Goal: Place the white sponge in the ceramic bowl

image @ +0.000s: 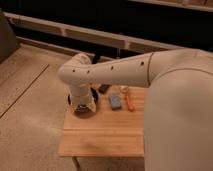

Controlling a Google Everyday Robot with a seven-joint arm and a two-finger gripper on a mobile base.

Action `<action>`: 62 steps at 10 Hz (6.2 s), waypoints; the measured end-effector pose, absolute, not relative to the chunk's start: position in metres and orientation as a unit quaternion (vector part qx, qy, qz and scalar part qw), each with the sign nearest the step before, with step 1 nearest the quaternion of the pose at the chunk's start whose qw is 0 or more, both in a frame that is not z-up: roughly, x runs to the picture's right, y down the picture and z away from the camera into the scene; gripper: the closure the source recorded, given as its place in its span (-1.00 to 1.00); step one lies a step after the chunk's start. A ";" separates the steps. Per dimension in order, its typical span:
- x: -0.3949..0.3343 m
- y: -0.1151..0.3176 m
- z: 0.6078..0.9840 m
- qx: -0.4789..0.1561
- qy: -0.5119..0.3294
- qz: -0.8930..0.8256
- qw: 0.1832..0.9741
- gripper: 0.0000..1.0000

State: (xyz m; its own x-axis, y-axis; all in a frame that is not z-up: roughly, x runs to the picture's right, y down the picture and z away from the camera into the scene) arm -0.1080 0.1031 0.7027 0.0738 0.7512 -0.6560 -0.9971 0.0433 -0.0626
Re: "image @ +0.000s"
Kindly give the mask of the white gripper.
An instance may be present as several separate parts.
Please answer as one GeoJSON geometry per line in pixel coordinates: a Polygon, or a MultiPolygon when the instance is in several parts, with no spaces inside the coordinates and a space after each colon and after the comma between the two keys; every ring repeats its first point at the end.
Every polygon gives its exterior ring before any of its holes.
{"type": "Polygon", "coordinates": [[[96,104],[94,104],[91,88],[89,89],[86,95],[76,96],[76,95],[69,94],[68,96],[71,97],[71,102],[74,107],[77,107],[78,105],[86,104],[91,109],[90,112],[93,112],[93,113],[96,112],[96,104]]]}

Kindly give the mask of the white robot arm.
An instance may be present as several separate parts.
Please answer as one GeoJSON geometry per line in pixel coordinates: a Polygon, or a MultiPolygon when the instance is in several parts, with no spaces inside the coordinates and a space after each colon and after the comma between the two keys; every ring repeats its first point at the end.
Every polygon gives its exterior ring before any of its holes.
{"type": "Polygon", "coordinates": [[[213,53],[177,49],[97,64],[80,53],[58,74],[74,107],[94,104],[91,83],[148,89],[145,171],[213,171],[213,53]]]}

